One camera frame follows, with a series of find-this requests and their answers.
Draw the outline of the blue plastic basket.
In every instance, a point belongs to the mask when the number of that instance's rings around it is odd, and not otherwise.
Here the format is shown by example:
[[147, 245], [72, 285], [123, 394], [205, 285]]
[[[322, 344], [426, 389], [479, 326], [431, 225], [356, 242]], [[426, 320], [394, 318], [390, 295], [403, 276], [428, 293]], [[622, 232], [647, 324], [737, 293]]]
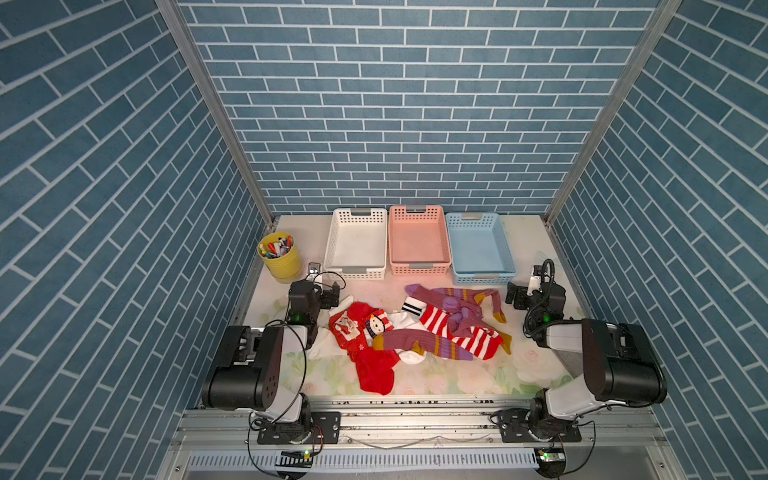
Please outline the blue plastic basket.
[[517, 273], [500, 216], [496, 213], [445, 215], [457, 285], [505, 285]]

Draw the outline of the pink plastic basket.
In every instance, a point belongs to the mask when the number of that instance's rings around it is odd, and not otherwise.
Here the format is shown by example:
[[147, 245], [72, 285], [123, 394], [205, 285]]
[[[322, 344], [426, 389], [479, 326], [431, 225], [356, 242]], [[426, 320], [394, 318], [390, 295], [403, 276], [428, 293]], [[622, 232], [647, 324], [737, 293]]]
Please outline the pink plastic basket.
[[443, 208], [392, 206], [388, 247], [390, 267], [396, 276], [446, 274], [452, 256]]

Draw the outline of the aluminium front rail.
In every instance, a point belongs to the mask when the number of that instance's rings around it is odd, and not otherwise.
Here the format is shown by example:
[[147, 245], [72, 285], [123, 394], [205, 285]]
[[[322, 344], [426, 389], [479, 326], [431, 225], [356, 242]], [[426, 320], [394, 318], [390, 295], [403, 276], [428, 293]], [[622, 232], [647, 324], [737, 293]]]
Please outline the aluminium front rail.
[[682, 468], [654, 414], [613, 408], [578, 423], [574, 441], [538, 440], [516, 420], [523, 402], [501, 396], [318, 397], [330, 437], [261, 445], [245, 412], [189, 410], [163, 479], [679, 479]]

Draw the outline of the purple striped sock front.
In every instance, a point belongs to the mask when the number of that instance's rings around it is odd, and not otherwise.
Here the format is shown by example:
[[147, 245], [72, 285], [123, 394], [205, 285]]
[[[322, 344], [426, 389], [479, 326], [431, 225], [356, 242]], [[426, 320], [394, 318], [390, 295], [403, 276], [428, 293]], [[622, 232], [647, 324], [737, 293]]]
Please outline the purple striped sock front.
[[377, 351], [411, 351], [420, 356], [430, 353], [449, 360], [471, 361], [474, 359], [472, 353], [451, 340], [429, 331], [416, 329], [385, 331], [372, 340], [372, 348]]

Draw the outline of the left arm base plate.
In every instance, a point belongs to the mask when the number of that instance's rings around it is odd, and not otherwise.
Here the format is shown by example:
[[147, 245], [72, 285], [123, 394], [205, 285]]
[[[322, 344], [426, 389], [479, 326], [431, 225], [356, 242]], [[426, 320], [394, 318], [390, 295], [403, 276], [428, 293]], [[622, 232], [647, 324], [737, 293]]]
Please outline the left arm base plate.
[[317, 445], [337, 444], [339, 440], [342, 415], [338, 411], [305, 412], [294, 422], [267, 423], [261, 427], [257, 443], [259, 445], [310, 445], [313, 435], [321, 431], [315, 441]]

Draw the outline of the purple striped sock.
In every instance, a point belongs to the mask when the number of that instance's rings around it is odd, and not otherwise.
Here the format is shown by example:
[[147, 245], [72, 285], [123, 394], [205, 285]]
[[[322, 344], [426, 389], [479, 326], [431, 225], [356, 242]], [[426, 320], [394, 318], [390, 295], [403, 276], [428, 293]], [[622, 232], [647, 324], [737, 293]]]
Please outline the purple striped sock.
[[405, 287], [405, 291], [410, 297], [450, 314], [455, 316], [461, 314], [464, 318], [473, 317], [477, 320], [483, 320], [481, 303], [484, 299], [490, 298], [493, 306], [493, 318], [502, 324], [506, 323], [506, 317], [502, 311], [501, 295], [495, 289], [435, 288], [429, 290], [420, 284], [410, 284]]
[[449, 360], [471, 361], [474, 359], [472, 353], [451, 340], [429, 331], [416, 329], [385, 331], [372, 340], [372, 348], [377, 351], [411, 351], [420, 356], [430, 353]]

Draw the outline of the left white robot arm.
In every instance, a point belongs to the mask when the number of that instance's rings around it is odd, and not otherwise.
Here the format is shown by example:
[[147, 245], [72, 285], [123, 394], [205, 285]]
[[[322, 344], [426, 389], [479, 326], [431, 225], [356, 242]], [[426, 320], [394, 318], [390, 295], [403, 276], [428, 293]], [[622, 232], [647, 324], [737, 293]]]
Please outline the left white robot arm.
[[308, 367], [322, 310], [339, 304], [340, 287], [315, 280], [290, 285], [283, 318], [262, 327], [229, 326], [203, 381], [201, 401], [208, 409], [246, 411], [259, 445], [309, 445], [315, 451], [339, 439], [341, 414], [313, 412], [303, 383], [280, 384], [283, 357], [298, 353]]

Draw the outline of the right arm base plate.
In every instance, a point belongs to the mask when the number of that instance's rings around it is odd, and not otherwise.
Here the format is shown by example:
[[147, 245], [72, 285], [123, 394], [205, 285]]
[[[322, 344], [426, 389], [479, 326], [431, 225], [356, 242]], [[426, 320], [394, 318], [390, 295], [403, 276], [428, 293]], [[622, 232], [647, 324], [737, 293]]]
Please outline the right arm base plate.
[[497, 411], [489, 420], [500, 432], [503, 443], [578, 443], [582, 441], [575, 422], [550, 417], [524, 408]]

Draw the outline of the yellow pen cup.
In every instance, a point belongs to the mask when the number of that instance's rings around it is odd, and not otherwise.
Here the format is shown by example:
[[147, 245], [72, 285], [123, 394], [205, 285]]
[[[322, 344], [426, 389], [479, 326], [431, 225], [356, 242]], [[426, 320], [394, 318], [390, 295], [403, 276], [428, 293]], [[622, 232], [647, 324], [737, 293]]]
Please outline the yellow pen cup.
[[294, 237], [275, 232], [258, 244], [258, 253], [270, 274], [280, 283], [291, 283], [302, 272], [302, 259]]

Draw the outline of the red white striped sock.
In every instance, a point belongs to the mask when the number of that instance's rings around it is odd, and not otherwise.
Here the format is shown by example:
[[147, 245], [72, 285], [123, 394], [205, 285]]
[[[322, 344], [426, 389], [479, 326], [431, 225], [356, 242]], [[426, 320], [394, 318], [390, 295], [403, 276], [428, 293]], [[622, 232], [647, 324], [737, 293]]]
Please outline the red white striped sock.
[[509, 354], [511, 338], [473, 317], [455, 316], [426, 305], [419, 321], [428, 331], [445, 338], [481, 360], [493, 358], [499, 350]]

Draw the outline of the white plastic basket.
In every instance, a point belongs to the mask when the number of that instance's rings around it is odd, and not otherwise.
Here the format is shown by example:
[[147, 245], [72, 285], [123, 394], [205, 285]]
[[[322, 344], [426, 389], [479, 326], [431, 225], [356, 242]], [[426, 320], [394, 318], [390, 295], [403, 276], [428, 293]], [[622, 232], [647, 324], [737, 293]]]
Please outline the white plastic basket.
[[383, 280], [387, 265], [388, 214], [383, 208], [333, 212], [323, 266], [353, 280]]

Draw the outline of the red santa sock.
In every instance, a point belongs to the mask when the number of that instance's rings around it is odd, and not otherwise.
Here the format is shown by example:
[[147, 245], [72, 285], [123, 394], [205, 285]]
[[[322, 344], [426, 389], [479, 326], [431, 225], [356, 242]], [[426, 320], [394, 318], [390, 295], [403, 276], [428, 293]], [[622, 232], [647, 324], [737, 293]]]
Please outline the red santa sock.
[[364, 321], [374, 312], [385, 311], [354, 301], [345, 311], [331, 317], [329, 327], [338, 345], [354, 363], [360, 388], [364, 392], [388, 395], [394, 386], [394, 367], [400, 357], [393, 350], [374, 350], [372, 342], [367, 341]]

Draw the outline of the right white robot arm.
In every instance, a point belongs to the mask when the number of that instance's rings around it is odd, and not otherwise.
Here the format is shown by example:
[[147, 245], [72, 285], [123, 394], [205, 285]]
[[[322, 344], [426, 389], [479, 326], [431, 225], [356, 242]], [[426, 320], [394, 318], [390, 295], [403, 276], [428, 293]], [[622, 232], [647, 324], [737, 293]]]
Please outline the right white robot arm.
[[667, 382], [649, 338], [636, 324], [563, 315], [565, 289], [549, 280], [535, 290], [512, 283], [506, 302], [526, 312], [523, 333], [537, 346], [579, 354], [581, 373], [535, 394], [527, 408], [497, 413], [505, 443], [578, 442], [579, 420], [611, 407], [645, 408], [667, 396]]

